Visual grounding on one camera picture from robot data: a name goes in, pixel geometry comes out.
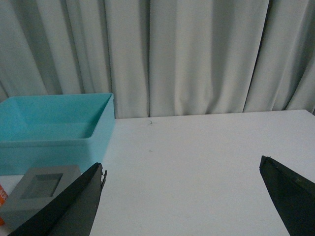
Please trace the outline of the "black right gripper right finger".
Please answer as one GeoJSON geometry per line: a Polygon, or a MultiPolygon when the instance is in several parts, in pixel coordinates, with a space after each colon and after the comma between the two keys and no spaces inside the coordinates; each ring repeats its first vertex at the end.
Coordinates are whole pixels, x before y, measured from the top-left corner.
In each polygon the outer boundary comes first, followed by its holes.
{"type": "Polygon", "coordinates": [[[315,234],[315,184],[275,159],[262,156],[259,171],[291,236],[315,234]]]}

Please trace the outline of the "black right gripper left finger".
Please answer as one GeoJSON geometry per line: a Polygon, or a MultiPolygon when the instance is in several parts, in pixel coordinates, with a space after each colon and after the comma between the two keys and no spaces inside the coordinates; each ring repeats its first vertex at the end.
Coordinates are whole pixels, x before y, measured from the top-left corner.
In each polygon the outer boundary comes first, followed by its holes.
{"type": "Polygon", "coordinates": [[[88,236],[95,220],[107,172],[94,163],[11,236],[88,236]]]}

